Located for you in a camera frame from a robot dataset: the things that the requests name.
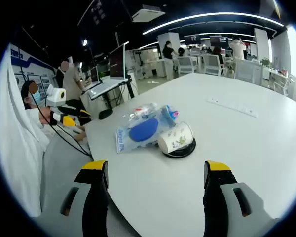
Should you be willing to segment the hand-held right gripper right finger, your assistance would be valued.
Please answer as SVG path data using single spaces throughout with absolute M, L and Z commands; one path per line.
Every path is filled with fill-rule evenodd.
M 206 237 L 262 237 L 280 221 L 265 211 L 256 192 L 216 161 L 204 163 L 203 205 Z

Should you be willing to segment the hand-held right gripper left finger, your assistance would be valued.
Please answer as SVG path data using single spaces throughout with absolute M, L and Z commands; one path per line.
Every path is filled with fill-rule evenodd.
M 50 196 L 36 223 L 49 237 L 105 237 L 107 189 L 108 162 L 89 162 Z

